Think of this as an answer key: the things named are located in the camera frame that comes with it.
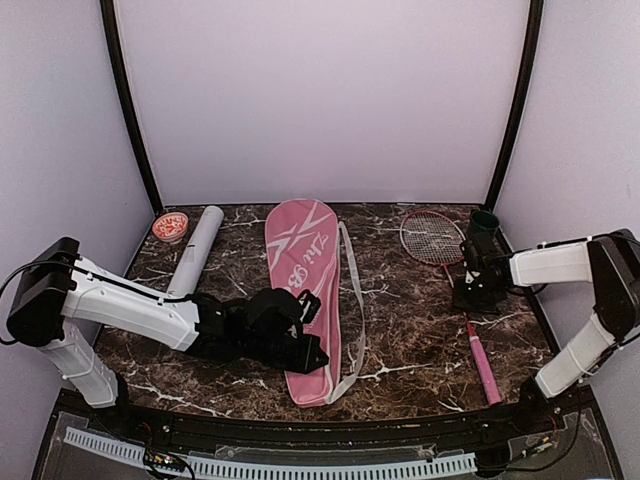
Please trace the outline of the pink badminton racket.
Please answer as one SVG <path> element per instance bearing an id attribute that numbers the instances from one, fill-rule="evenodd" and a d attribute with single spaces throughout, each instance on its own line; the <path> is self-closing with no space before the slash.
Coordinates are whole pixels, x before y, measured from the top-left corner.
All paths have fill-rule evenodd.
<path id="1" fill-rule="evenodd" d="M 462 260 L 463 255 L 459 246 L 464 237 L 459 227 L 450 218 L 428 210 L 410 213 L 401 222 L 400 240 L 404 249 L 414 259 L 441 267 L 451 289 L 454 289 L 454 280 L 449 267 Z M 489 406 L 501 404 L 503 399 L 481 340 L 467 314 L 462 313 L 462 315 L 466 324 L 470 351 L 487 403 Z"/>

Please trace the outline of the pink racket cover bag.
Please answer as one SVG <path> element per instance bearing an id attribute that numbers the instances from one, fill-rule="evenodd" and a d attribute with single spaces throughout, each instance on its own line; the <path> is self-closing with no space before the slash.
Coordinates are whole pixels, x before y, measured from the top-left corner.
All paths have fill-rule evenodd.
<path id="1" fill-rule="evenodd" d="M 308 374 L 287 372 L 287 387 L 300 407 L 330 405 L 353 386 L 364 363 L 366 330 L 360 322 L 352 373 L 343 377 L 339 313 L 340 248 L 345 248 L 351 282 L 360 309 L 364 300 L 356 258 L 346 225 L 325 203 L 287 200 L 271 210 L 265 224 L 271 285 L 299 296 L 307 291 L 320 301 L 317 313 L 305 320 L 302 332 L 318 343 L 328 363 Z"/>

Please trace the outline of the white shuttlecock tube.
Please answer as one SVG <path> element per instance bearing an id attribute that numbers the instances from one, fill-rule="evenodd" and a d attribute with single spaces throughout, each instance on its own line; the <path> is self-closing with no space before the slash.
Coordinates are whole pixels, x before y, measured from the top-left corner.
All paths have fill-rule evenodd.
<path id="1" fill-rule="evenodd" d="M 169 283 L 169 295 L 183 297 L 195 292 L 223 219 L 224 213 L 219 207 L 204 209 Z"/>

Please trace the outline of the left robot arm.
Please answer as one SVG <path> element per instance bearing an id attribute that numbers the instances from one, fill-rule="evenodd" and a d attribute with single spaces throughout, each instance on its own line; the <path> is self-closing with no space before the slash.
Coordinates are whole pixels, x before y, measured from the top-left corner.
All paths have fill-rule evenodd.
<path id="1" fill-rule="evenodd" d="M 224 363 L 255 360 L 277 370 L 310 374 L 328 365 L 318 336 L 304 328 L 321 302 L 265 288 L 250 299 L 220 301 L 211 294 L 174 297 L 98 267 L 62 237 L 10 274 L 19 284 L 6 319 L 10 339 L 41 351 L 120 436 L 141 427 L 126 401 L 128 388 L 86 341 L 74 320 L 86 320 L 149 338 L 188 356 Z"/>

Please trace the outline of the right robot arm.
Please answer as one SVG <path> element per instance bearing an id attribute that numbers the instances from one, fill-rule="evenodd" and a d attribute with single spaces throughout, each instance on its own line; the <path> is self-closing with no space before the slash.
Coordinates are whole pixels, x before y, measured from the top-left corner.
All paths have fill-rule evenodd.
<path id="1" fill-rule="evenodd" d="M 638 330 L 639 241 L 620 229 L 503 252 L 491 234 L 478 233 L 459 248 L 466 269 L 454 284 L 453 305 L 459 310 L 489 312 L 510 290 L 550 289 L 541 305 L 556 316 L 551 329 L 564 344 L 530 381 L 534 395 L 510 413 L 511 426 L 530 434 L 549 416 L 545 399 L 593 375 Z"/>

